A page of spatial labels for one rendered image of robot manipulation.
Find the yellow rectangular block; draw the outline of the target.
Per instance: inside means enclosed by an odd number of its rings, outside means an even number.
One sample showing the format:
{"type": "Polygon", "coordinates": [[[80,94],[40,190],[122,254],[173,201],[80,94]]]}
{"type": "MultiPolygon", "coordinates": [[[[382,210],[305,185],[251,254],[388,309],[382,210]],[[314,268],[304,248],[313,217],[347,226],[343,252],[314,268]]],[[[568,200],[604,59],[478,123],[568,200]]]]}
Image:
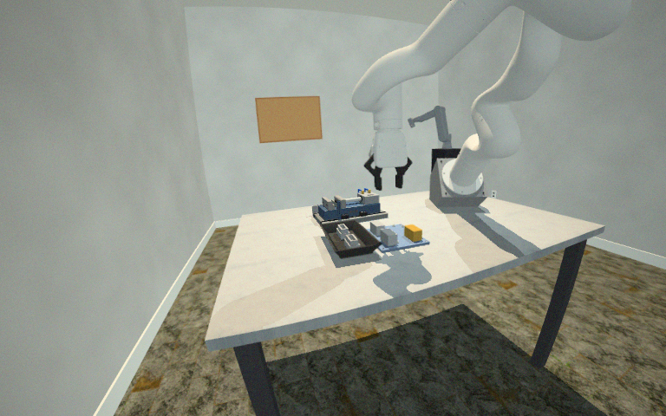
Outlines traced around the yellow rectangular block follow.
{"type": "Polygon", "coordinates": [[[411,241],[421,241],[422,240],[422,230],[416,227],[413,224],[404,225],[404,236],[409,238],[411,241]]]}

